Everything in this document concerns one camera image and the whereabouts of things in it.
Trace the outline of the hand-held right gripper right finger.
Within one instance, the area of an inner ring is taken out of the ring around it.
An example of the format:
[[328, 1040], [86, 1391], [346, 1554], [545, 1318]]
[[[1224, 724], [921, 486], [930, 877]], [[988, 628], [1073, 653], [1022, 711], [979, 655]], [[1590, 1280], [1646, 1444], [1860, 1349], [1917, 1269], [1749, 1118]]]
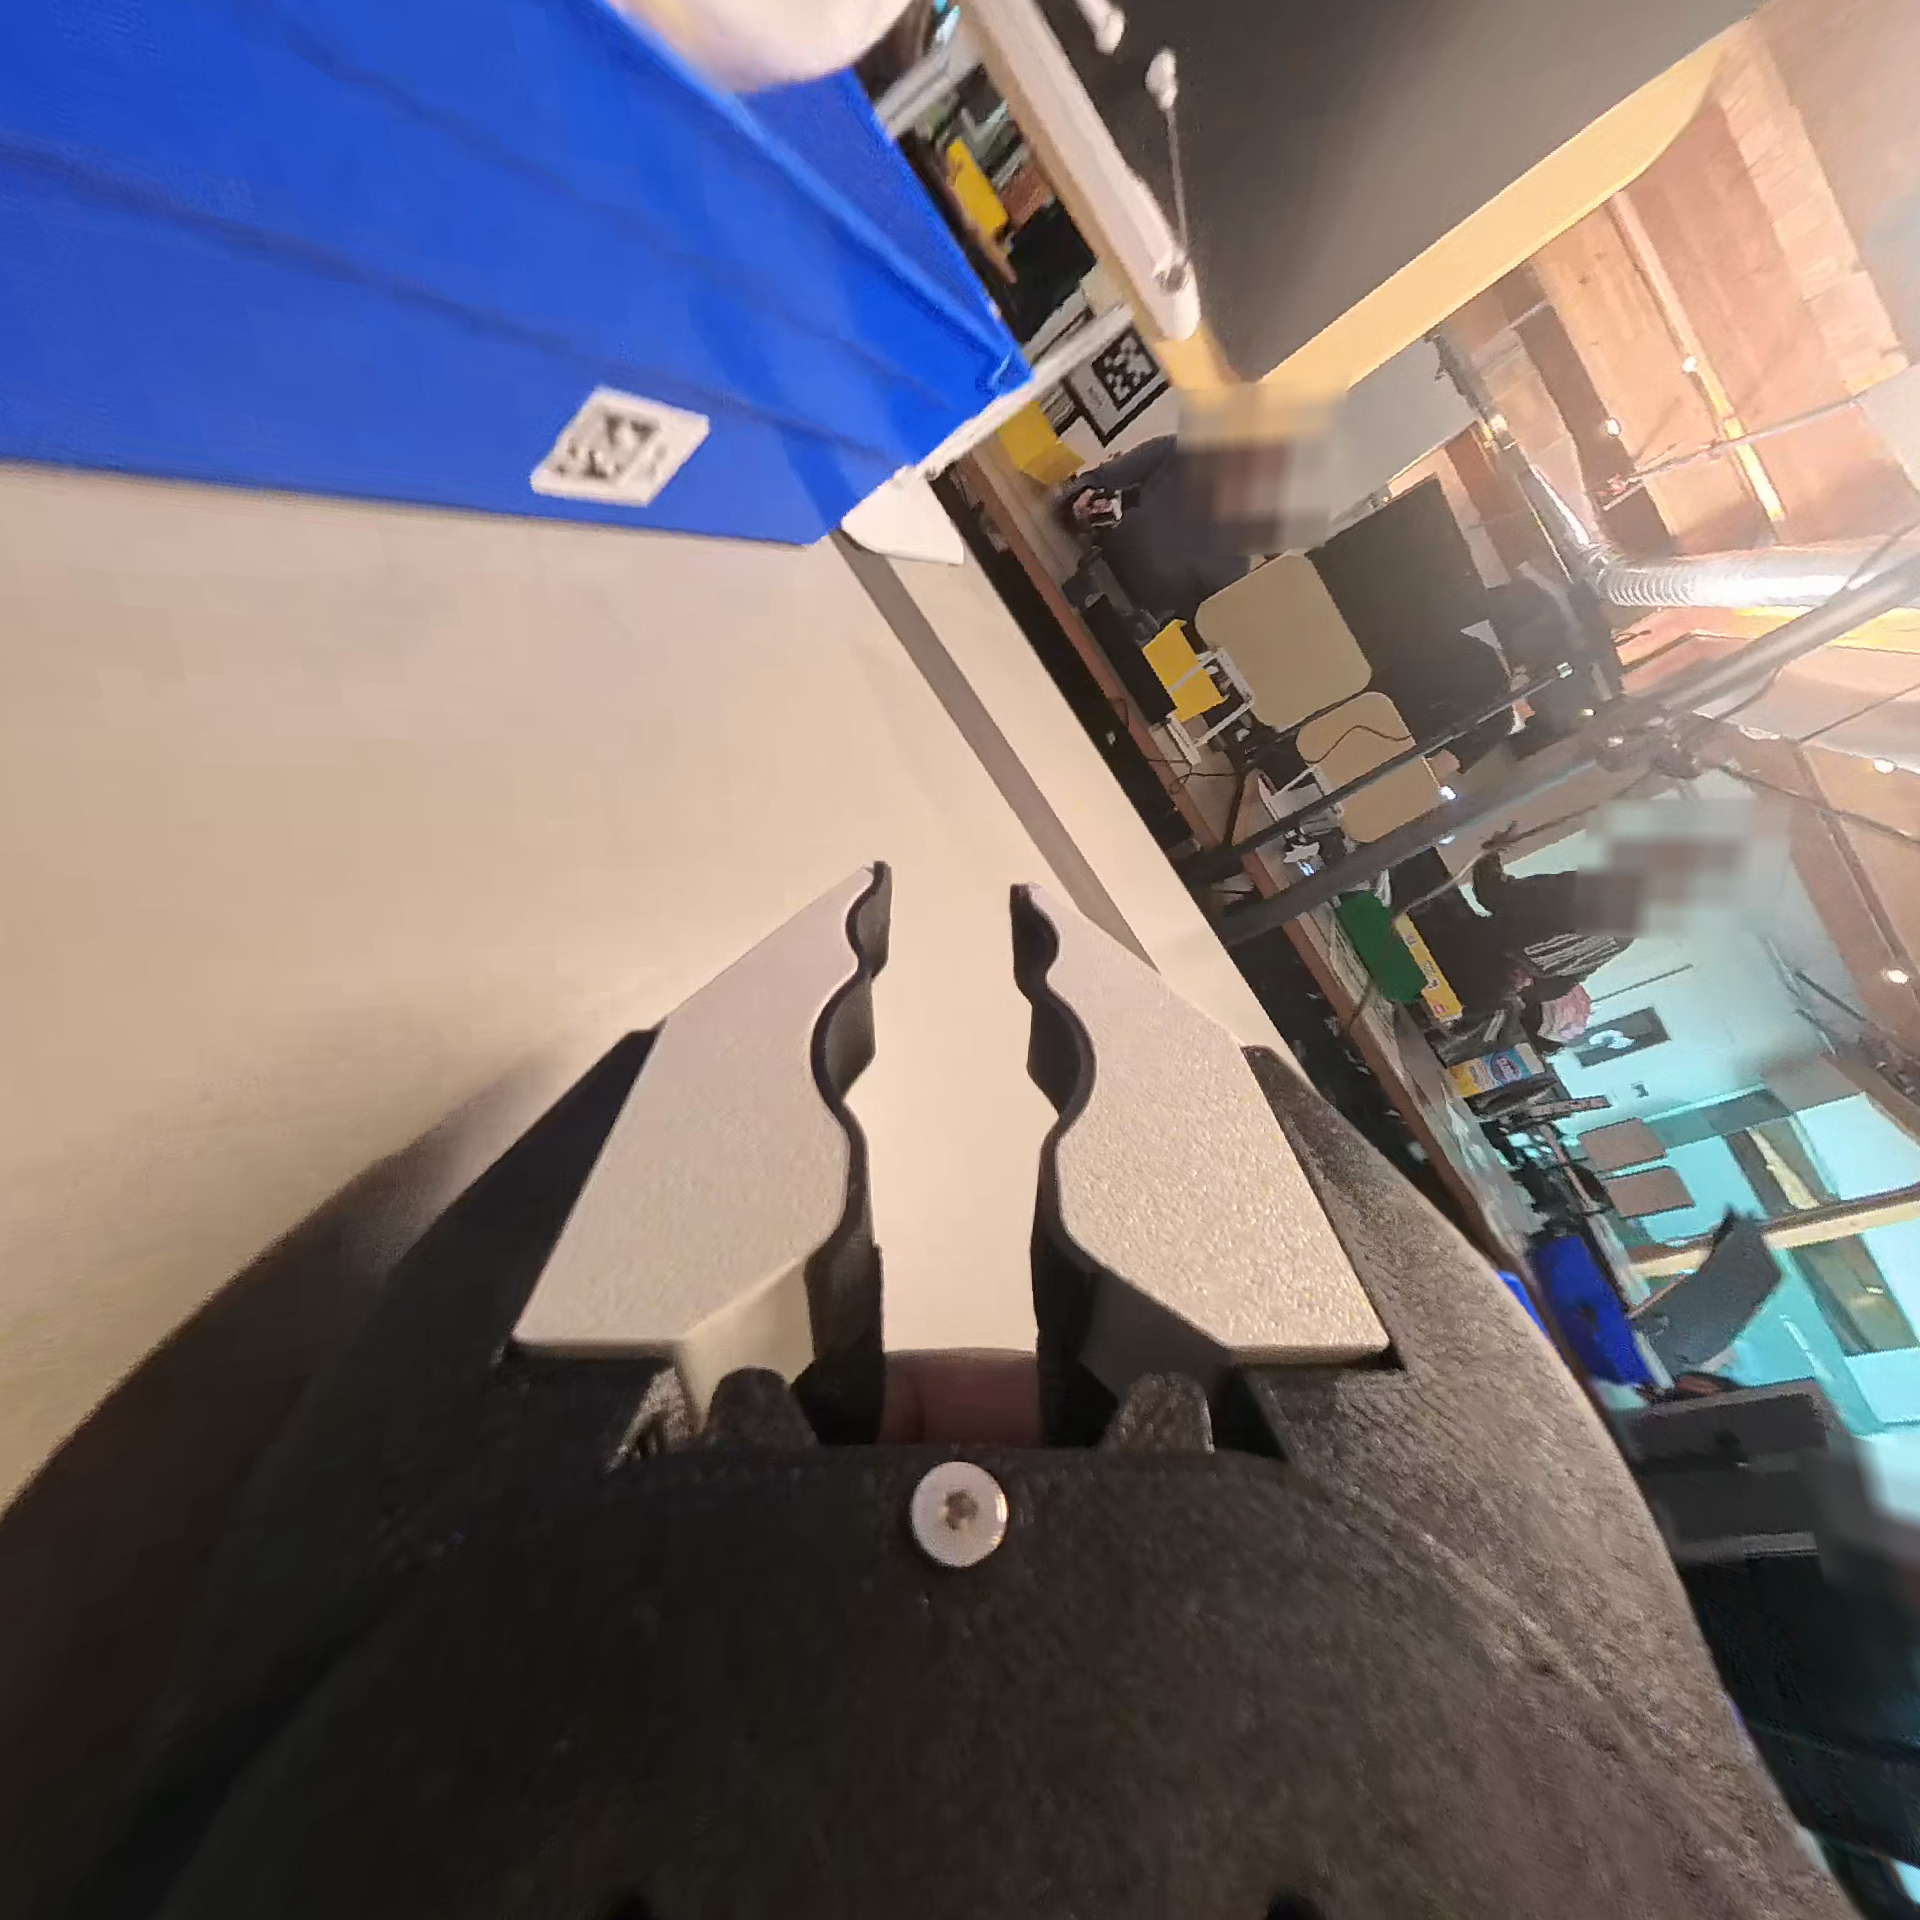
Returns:
[[1010, 929], [1027, 1071], [1052, 1105], [1030, 1232], [1046, 1439], [1094, 1444], [1153, 1375], [1235, 1434], [1258, 1375], [1387, 1364], [1235, 1032], [1038, 885], [1013, 889]]

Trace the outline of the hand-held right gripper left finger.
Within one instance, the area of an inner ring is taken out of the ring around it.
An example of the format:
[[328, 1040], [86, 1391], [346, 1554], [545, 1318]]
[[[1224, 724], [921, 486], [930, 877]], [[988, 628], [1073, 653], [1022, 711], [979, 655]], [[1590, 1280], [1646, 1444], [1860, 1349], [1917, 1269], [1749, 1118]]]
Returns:
[[875, 1437], [882, 1274], [848, 1095], [875, 1053], [892, 906], [890, 866], [858, 866], [664, 1018], [517, 1351], [660, 1362], [697, 1415], [730, 1375], [765, 1372], [824, 1439]]

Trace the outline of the blue plastic bin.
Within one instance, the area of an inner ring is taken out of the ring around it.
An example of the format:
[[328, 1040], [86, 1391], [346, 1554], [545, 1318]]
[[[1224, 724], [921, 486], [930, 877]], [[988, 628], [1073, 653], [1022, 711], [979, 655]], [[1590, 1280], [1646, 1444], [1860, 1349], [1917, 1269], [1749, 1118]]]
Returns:
[[806, 546], [1028, 380], [848, 70], [613, 5], [5, 5], [5, 456]]

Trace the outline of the person's right hand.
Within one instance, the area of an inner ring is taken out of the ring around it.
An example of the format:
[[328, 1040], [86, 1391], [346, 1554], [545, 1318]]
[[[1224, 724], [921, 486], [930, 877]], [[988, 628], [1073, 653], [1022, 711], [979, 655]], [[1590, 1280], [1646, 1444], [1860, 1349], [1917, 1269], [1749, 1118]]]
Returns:
[[1033, 1449], [1041, 1367], [1028, 1351], [896, 1351], [884, 1357], [884, 1447]]

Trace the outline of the green box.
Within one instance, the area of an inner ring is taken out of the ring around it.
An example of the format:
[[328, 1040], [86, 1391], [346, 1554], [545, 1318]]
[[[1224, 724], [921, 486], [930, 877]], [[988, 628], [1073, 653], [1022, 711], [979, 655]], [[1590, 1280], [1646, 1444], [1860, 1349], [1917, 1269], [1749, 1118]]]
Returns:
[[1336, 901], [1336, 922], [1380, 998], [1396, 1005], [1424, 998], [1424, 969], [1401, 936], [1387, 901], [1373, 890], [1349, 890]]

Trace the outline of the beige chair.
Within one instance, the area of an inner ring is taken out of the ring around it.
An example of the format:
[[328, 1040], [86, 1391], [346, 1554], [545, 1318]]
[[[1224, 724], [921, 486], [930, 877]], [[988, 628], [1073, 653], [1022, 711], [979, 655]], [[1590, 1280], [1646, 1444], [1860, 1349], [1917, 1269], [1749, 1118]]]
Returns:
[[1240, 670], [1254, 718], [1283, 734], [1362, 695], [1373, 676], [1306, 554], [1268, 559], [1213, 591], [1196, 610], [1196, 631]]
[[1380, 690], [1362, 690], [1304, 721], [1293, 745], [1356, 845], [1372, 845], [1445, 802], [1429, 758]]

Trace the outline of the black monitor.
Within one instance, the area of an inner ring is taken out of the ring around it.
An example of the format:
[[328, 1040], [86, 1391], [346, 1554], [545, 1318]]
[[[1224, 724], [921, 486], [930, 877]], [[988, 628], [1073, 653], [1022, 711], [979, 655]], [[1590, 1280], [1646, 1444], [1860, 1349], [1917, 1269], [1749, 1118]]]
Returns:
[[1393, 495], [1308, 554], [1380, 690], [1418, 735], [1508, 700], [1512, 679], [1469, 544], [1433, 477]]

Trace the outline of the fiducial marker sign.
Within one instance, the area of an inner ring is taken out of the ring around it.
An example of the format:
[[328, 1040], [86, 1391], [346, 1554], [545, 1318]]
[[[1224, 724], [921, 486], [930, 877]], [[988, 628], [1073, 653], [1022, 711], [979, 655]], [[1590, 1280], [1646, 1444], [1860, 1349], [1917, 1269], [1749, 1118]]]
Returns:
[[1067, 375], [1067, 388], [1097, 442], [1109, 447], [1169, 393], [1169, 377], [1138, 329], [1128, 327]]

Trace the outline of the white plastic bottle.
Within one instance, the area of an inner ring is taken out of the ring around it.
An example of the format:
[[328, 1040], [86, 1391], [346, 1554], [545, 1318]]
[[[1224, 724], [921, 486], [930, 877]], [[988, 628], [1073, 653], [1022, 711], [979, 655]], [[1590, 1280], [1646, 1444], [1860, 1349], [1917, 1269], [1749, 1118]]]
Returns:
[[709, 79], [733, 92], [827, 78], [865, 57], [907, 1], [614, 1]]

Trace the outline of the white board rail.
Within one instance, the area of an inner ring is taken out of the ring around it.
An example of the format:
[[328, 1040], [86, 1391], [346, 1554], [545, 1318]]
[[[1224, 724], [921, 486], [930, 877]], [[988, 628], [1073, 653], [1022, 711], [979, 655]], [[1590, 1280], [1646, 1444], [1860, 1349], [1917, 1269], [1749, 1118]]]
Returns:
[[1171, 48], [1145, 65], [1169, 145], [1162, 198], [1125, 158], [1042, 5], [962, 1], [979, 57], [1067, 210], [1129, 297], [1141, 334], [1186, 343], [1203, 322], [1179, 154], [1179, 65]]

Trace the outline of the black board with wooden frame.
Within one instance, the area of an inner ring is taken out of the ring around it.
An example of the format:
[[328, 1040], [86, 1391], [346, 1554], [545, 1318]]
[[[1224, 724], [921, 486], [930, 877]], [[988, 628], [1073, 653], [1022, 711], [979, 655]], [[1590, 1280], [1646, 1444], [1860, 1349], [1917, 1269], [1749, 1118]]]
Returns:
[[1042, 5], [1173, 212], [1227, 380], [1341, 393], [1632, 185], [1706, 103], [1744, 1], [1145, 1], [1099, 52]]

